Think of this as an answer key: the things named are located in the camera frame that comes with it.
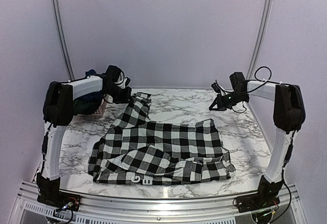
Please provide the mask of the black white plaid shirt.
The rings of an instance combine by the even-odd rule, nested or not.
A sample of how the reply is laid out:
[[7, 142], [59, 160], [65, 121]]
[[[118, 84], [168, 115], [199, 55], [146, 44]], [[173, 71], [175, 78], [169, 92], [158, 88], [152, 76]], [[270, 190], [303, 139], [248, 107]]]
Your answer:
[[236, 172], [212, 119], [172, 124], [149, 118], [151, 95], [138, 92], [94, 144], [94, 182], [184, 185], [230, 179]]

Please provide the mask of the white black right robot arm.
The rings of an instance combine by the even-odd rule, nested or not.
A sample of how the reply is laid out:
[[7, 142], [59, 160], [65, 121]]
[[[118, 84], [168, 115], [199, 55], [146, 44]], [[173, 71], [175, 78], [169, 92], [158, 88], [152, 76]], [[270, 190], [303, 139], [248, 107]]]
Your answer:
[[229, 79], [232, 91], [224, 90], [217, 82], [212, 83], [211, 87], [217, 96], [210, 110], [232, 109], [238, 103], [249, 102], [251, 96], [274, 102], [276, 136], [268, 167], [260, 179], [257, 193], [236, 198], [238, 208], [249, 209], [250, 205], [266, 208], [279, 202], [279, 191], [286, 184], [285, 169], [292, 155], [296, 134], [306, 118], [302, 93], [297, 85], [271, 80], [247, 80], [242, 72], [234, 72]]

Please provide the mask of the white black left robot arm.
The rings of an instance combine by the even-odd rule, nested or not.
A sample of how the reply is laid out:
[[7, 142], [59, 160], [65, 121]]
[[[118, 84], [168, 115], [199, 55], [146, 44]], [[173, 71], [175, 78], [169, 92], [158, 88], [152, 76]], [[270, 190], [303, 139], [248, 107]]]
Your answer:
[[81, 197], [60, 191], [59, 158], [67, 126], [73, 120], [75, 100], [94, 94], [112, 97], [115, 104], [131, 101], [130, 78], [117, 66], [104, 73], [89, 72], [74, 81], [51, 82], [43, 105], [44, 137], [42, 165], [37, 173], [38, 202], [66, 210], [77, 210]]

